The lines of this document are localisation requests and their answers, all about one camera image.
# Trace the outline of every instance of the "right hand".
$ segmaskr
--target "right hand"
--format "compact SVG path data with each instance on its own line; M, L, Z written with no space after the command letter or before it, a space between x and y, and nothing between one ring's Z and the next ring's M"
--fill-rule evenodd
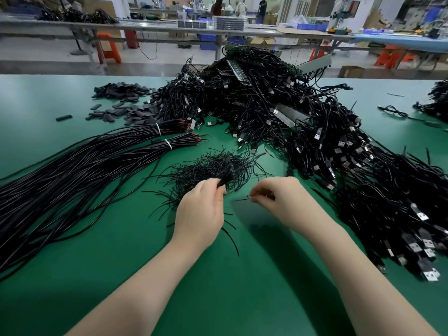
M306 234L325 211L297 178L271 177L259 181L249 193L250 200L275 215L285 226Z

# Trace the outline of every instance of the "white band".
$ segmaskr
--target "white band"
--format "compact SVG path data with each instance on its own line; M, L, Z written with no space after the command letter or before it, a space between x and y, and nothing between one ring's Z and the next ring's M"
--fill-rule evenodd
M172 150L172 147L171 147L171 144L169 143L169 141L166 140L166 139L165 139L165 141L167 142L168 146L169 146L169 147L171 148L171 150Z

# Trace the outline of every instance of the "floor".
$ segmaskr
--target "floor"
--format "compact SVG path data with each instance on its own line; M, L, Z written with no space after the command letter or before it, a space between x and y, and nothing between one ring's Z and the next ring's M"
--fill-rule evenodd
M211 64L215 59L214 50L201 50L198 45L185 49L169 43L141 43L140 47L141 50L121 50L123 61L121 64L108 60L106 74L172 77L179 73L182 65L191 56L193 63L199 65ZM93 68L89 63L88 56L70 54L76 49L76 42L71 40L1 38L0 74L100 74L100 70ZM281 58L288 63L299 64L308 61L310 55L310 50L297 48L283 50ZM432 66L423 67L422 71L414 76L413 68L416 63L402 63L392 73L383 67L374 67L377 58L377 55L366 51L337 51L332 56L331 68L327 69L324 76L337 77L343 65L366 68L365 78L435 80L445 79L448 76L448 65L444 63L439 63L432 73L429 73Z

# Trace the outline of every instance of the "green table surface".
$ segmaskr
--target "green table surface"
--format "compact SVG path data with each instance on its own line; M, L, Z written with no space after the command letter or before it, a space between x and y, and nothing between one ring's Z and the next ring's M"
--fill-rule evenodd
M2 75L0 76L0 176L41 160L83 138L121 127L100 120L86 121L89 108L111 100L92 100L93 87L108 82L138 82L148 87L165 85L162 77L106 77ZM395 152L425 158L429 147L434 165L448 169L448 133L414 120L393 118L377 105L394 105L414 117L416 101L429 102L430 80L321 79L320 85L347 82L353 91L340 91L341 103L362 118L362 128ZM404 95L396 97L394 93ZM57 116L73 118L56 122ZM201 127L208 141L163 157L159 171L192 160L207 147L234 149L235 139L225 125ZM277 158L260 158L266 171L284 175L286 165ZM126 186L135 186L149 166ZM301 182L309 190L312 181ZM244 198L256 179L224 200L227 219L236 226L221 232L183 278L169 301L154 335L353 335L339 294L321 259L301 236L280 228L263 209ZM155 178L143 189L161 189ZM333 210L311 191L322 207ZM149 214L162 197L136 192L111 205L81 236L49 245L8 280L0 283L0 335L62 335L115 288L164 247L172 235L174 211L160 221ZM353 232L346 227L352 237ZM439 256L435 267L440 282L424 282L392 260L385 260L387 278L436 330L448 335L448 259Z

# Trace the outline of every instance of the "person in white shirt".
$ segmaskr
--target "person in white shirt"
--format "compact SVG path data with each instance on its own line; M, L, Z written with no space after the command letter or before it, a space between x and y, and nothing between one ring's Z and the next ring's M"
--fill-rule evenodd
M237 16L246 16L247 7L244 2L240 2L237 0L237 5L235 7L235 14Z

